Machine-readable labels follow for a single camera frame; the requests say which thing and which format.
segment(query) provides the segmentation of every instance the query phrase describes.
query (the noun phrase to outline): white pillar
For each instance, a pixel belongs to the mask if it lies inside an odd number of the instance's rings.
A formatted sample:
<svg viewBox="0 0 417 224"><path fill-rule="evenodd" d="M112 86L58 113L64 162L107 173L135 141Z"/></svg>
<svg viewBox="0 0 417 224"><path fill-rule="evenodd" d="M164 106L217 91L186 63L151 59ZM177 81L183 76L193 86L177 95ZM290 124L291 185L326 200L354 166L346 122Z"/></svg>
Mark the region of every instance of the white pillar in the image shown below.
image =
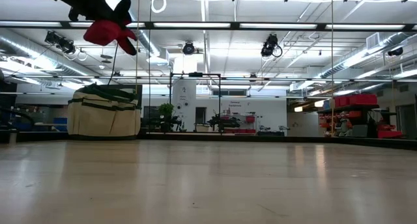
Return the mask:
<svg viewBox="0 0 417 224"><path fill-rule="evenodd" d="M175 59L173 72L181 74L183 71L185 74L197 71L197 61L192 55ZM195 80L173 78L172 104L174 105L174 116L179 116L187 132L194 130L196 87Z"/></svg>

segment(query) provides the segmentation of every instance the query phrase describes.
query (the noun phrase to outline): ceiling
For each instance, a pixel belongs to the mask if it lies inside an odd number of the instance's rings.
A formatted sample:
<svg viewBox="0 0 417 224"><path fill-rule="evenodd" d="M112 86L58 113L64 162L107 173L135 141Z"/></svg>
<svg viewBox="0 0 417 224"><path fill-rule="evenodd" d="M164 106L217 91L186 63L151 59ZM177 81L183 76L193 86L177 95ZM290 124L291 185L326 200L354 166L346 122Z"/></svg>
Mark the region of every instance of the ceiling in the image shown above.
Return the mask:
<svg viewBox="0 0 417 224"><path fill-rule="evenodd" d="M201 21L202 6L200 0L166 0L166 9L161 13L151 10L151 0L132 0L131 11L137 16L139 7L139 21ZM334 3L335 23L416 23L415 10L417 3L376 3L380 0L370 0L358 7L359 0L349 0L346 3ZM330 3L305 3L296 0L212 0L208 4L205 14L206 21L234 21L236 7L237 21L267 21L267 22L316 22L330 23L332 10ZM0 20L29 20L29 21L68 21L70 7L62 1L53 0L1 0ZM47 29L12 29L15 33L32 40L45 48L48 47L44 38ZM57 33L67 39L73 40L78 48L82 48L88 55L85 61L75 59L78 64L94 72L109 76L113 64L105 64L99 68L100 55L115 55L113 42L106 47L97 46L83 40L85 30L55 29ZM166 48L171 59L181 56L179 44L185 41L193 42L200 51L195 55L198 71L205 72L204 65L204 34L203 31L185 30L155 30L145 31L152 43ZM283 56L266 64L260 56L263 42L270 33L277 34L278 38L285 40L281 43ZM334 60L366 43L366 38L372 32L360 33L315 33L286 31L207 31L210 48L210 71L227 76L249 76L251 72L265 77L311 77L310 68L324 67L332 60L332 37ZM144 49L138 56L139 75L147 75L150 71L153 76L168 75L168 66L149 66L146 61L147 54ZM368 62L365 68L372 68ZM136 72L136 57L118 50L115 59L115 70L123 75L134 75Z"/></svg>

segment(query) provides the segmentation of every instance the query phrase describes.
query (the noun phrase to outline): hardwood floor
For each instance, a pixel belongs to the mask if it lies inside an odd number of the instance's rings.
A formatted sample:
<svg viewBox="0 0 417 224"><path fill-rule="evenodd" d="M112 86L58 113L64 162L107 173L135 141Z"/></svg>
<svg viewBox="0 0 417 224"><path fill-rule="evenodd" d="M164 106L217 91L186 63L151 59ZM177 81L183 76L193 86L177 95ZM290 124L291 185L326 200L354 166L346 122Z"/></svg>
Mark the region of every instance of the hardwood floor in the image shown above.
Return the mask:
<svg viewBox="0 0 417 224"><path fill-rule="evenodd" d="M0 223L415 223L417 152L56 141L0 147Z"/></svg>

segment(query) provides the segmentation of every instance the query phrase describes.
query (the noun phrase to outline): beige cover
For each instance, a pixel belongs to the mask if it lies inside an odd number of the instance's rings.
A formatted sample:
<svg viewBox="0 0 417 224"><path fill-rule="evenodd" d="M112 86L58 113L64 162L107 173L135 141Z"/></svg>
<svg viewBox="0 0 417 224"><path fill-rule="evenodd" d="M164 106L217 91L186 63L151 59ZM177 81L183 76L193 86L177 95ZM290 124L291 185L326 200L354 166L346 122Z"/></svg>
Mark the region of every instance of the beige cover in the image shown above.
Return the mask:
<svg viewBox="0 0 417 224"><path fill-rule="evenodd" d="M141 111L136 109L137 100L127 104L83 92L75 92L72 100L68 105L69 135L125 137L139 133ZM100 107L111 107L113 110ZM125 107L134 107L135 110L120 109Z"/></svg>

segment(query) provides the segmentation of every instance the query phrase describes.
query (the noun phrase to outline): red cloth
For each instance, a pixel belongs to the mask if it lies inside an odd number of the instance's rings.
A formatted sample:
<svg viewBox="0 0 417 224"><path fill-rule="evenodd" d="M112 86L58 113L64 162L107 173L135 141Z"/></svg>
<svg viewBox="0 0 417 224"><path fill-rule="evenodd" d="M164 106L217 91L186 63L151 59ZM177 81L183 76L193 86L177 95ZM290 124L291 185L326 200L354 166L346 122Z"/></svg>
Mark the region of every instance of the red cloth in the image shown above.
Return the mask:
<svg viewBox="0 0 417 224"><path fill-rule="evenodd" d="M120 26L109 20L96 20L84 34L84 39L93 44L106 46L113 40L117 40L120 47L129 55L136 54L136 48L129 39L137 40L136 35L129 29L122 30Z"/></svg>

